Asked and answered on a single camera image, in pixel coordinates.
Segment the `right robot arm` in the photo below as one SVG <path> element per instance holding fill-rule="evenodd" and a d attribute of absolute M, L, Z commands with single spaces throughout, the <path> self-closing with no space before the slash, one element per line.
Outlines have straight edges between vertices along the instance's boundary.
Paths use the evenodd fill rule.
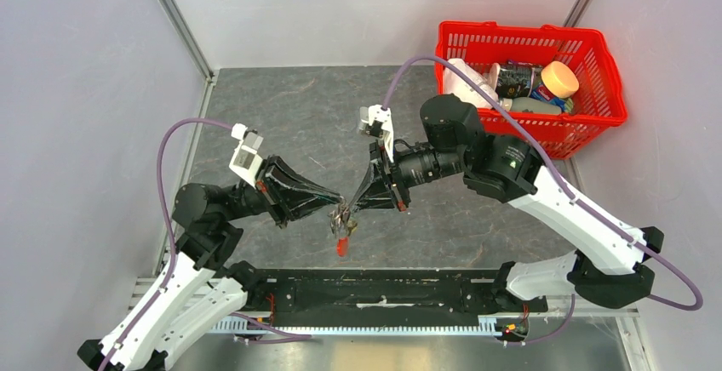
<path fill-rule="evenodd" d="M 360 110 L 360 130 L 374 142 L 351 212 L 405 211 L 413 187 L 460 174 L 471 191 L 535 217 L 575 247 L 555 259 L 502 265 L 491 288 L 501 310 L 546 295 L 577 294 L 611 309 L 650 296 L 655 274 L 646 261 L 660 251 L 661 231 L 590 214 L 589 200 L 556 178 L 530 144 L 485 132 L 476 107 L 452 94 L 427 100 L 420 119 L 427 138 L 409 145 L 393 139 L 390 111 Z"/>

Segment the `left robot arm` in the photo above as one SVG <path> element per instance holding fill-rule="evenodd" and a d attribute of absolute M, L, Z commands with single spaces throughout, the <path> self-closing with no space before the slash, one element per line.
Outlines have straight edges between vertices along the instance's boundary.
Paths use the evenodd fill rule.
<path fill-rule="evenodd" d="M 235 156 L 236 185 L 191 183 L 175 196 L 182 228 L 162 274 L 104 338 L 86 340 L 78 357 L 92 370 L 169 370 L 223 317 L 266 302 L 267 288 L 246 261 L 227 266 L 244 231 L 234 220 L 268 214 L 284 228 L 342 196 L 297 174 L 279 156 Z"/>

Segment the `keyring bunch with tags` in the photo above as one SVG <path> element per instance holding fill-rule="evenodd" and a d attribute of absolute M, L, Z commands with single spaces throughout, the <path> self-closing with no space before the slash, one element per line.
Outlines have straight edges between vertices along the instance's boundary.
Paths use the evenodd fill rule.
<path fill-rule="evenodd" d="M 358 223 L 352 218 L 352 209 L 342 198 L 334 209 L 329 212 L 329 228 L 336 239 L 336 252 L 339 257 L 347 255 L 349 240 Z"/>

